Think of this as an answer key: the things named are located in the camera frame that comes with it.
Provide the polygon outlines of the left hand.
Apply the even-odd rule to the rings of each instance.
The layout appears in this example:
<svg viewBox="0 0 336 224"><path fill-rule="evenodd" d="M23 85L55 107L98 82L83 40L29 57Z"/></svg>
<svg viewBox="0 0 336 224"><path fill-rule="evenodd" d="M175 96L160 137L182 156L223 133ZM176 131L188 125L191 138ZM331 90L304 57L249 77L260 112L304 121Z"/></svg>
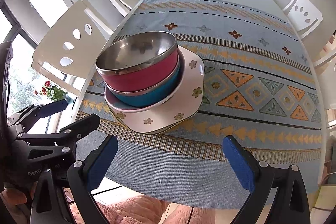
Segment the left hand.
<svg viewBox="0 0 336 224"><path fill-rule="evenodd" d="M1 199L11 214L19 214L18 205L27 202L27 196L13 187L5 187L1 192Z"/></svg>

